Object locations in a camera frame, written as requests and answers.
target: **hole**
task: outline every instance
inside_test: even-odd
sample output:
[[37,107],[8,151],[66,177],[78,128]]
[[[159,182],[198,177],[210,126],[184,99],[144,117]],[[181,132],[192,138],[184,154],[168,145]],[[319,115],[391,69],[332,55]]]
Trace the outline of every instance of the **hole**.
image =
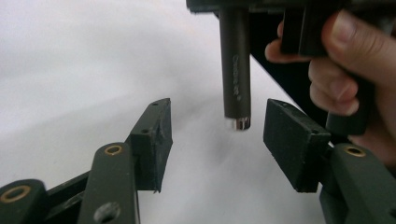
[[354,147],[347,147],[345,149],[346,153],[348,153],[349,155],[355,156],[355,157],[365,157],[366,153],[358,148],[354,148]]
[[93,220],[96,223],[108,223],[120,215],[121,209],[118,203],[105,203],[96,209]]
[[24,198],[30,192],[29,186],[17,186],[15,188],[7,190],[0,198],[3,203],[14,203],[19,199]]
[[111,146],[105,149],[105,153],[110,156],[120,154],[121,152],[122,152],[122,147],[120,146]]

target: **white background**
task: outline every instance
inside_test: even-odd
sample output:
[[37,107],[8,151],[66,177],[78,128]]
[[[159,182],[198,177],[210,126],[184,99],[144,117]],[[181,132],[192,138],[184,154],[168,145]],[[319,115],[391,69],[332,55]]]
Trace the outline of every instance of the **white background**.
[[224,128],[219,22],[184,0],[0,1],[0,186],[47,189],[88,171],[146,106],[172,100],[163,192],[143,224],[324,223],[262,142],[266,100],[289,98],[252,60],[252,127]]

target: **cylindrical rod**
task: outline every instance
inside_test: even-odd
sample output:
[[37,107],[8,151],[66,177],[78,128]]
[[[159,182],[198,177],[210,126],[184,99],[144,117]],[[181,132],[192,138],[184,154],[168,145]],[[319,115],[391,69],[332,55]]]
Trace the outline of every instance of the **cylindrical rod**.
[[224,115],[235,130],[250,127],[250,64],[247,8],[219,11]]

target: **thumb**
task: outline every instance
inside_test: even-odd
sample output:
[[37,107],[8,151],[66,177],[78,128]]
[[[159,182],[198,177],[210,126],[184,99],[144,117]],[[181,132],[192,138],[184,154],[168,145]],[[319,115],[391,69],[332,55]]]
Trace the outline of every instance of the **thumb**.
[[323,26],[329,57],[346,70],[384,87],[396,86],[396,41],[342,10]]

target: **rod tip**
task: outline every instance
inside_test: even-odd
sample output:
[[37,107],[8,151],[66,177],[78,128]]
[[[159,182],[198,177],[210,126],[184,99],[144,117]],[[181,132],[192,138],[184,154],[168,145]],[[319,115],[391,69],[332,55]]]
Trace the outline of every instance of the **rod tip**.
[[234,131],[245,131],[250,128],[250,117],[239,119],[226,118],[226,126]]

